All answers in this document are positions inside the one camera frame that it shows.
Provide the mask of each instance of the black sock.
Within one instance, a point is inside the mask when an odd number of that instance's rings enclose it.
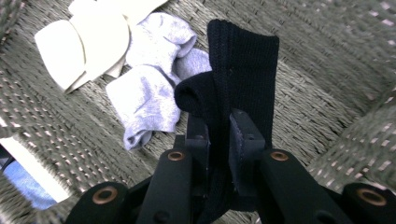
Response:
[[[180,109],[204,119],[211,142],[213,172],[199,223],[213,222],[229,208],[233,184],[228,166],[231,108],[246,111],[272,147],[275,76],[279,39],[256,35],[227,22],[208,24],[209,60],[213,71],[177,85]]]

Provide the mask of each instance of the white sock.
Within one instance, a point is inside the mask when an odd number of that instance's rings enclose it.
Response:
[[[106,86],[125,128],[126,149],[140,148],[151,131],[172,133],[180,117],[174,90],[163,74],[148,65],[139,65]]]

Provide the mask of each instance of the metal grommet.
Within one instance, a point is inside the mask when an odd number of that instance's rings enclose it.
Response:
[[[387,200],[379,193],[371,189],[358,189],[359,197],[367,203],[375,206],[384,206],[387,204]]]
[[[181,161],[184,159],[184,154],[179,151],[174,151],[168,154],[168,159],[170,161]]]
[[[114,187],[108,186],[96,191],[93,194],[92,200],[96,204],[105,204],[113,201],[117,197],[117,194],[118,191]]]
[[[276,161],[286,161],[289,159],[288,155],[278,151],[271,153],[271,157]]]

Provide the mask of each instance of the black clip jaw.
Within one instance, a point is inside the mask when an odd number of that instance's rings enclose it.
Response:
[[[247,113],[234,109],[230,122],[233,210],[256,210],[265,224],[395,222],[390,190],[360,183],[346,185],[342,195],[325,189],[291,153],[265,148]],[[66,223],[195,223],[208,191],[209,149],[204,122],[189,115],[186,136],[161,155],[153,176],[131,189],[113,182],[89,189]]]

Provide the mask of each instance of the wicker basket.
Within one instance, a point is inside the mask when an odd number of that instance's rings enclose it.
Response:
[[[22,8],[22,0],[0,0],[0,45],[20,16]]]
[[[141,150],[123,149],[123,129],[101,77],[62,94],[45,68],[34,35],[67,20],[71,0],[30,1],[0,54],[0,138],[29,151],[71,197],[34,209],[0,174],[0,222],[62,223],[88,188],[131,187],[152,174],[175,135],[155,133]],[[0,0],[0,36],[21,1]],[[171,0],[159,11],[179,16],[207,50],[206,25],[224,19],[278,35],[273,143],[292,152],[323,186],[360,181],[396,190],[396,3],[379,0]],[[177,125],[184,133],[186,115]],[[220,223],[249,223],[231,212]]]

